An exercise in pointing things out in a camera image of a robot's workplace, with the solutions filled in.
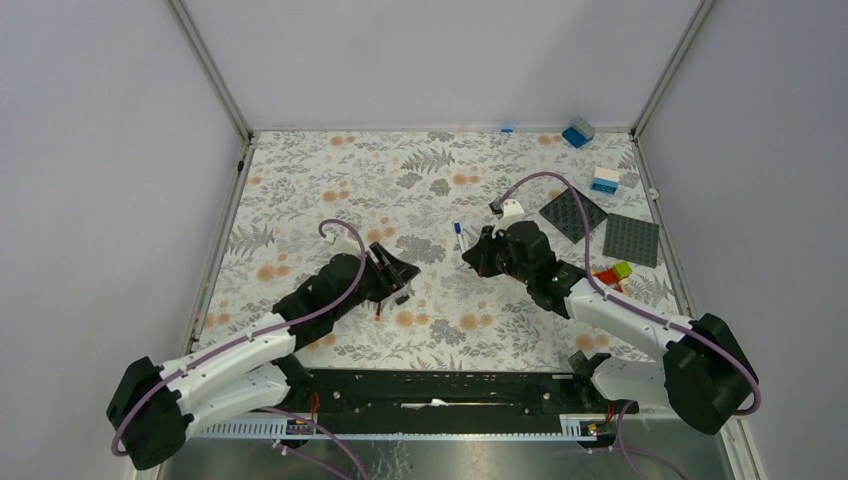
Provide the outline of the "white marker blue end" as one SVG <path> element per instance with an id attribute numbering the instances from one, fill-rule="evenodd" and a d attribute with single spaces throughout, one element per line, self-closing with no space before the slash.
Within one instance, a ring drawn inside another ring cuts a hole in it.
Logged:
<path id="1" fill-rule="evenodd" d="M 457 238 L 459 251 L 461 253 L 464 253 L 468 249 L 468 247 L 467 247 L 466 239 L 465 239 L 465 236 L 464 236 L 464 233 L 463 233 L 463 229 L 462 229 L 459 222 L 454 222 L 453 228 L 454 228 L 455 235 L 456 235 L 456 238 Z"/>

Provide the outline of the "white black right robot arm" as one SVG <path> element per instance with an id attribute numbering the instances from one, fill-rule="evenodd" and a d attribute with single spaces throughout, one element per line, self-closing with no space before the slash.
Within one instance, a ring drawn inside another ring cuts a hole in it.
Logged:
<path id="1" fill-rule="evenodd" d="M 578 379 L 573 396 L 583 410 L 633 400 L 669 408 L 693 429 L 715 434 L 756 399 L 757 375 L 723 319 L 660 312 L 598 283 L 557 259 L 533 221 L 500 231 L 485 227 L 462 258 L 479 276 L 508 276 L 540 308 L 600 328 L 648 356 L 646 362 L 604 360 Z"/>

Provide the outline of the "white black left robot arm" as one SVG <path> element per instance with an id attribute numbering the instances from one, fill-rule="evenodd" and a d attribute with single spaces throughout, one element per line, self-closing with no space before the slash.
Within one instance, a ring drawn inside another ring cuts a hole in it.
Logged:
<path id="1" fill-rule="evenodd" d="M 106 411 L 116 434 L 114 454 L 144 471 L 210 424 L 264 406 L 301 409 L 309 401 L 308 381 L 285 374 L 275 360 L 331 333 L 359 305 L 402 295 L 420 273 L 380 243 L 337 253 L 253 327 L 159 365 L 148 357 L 134 361 Z"/>

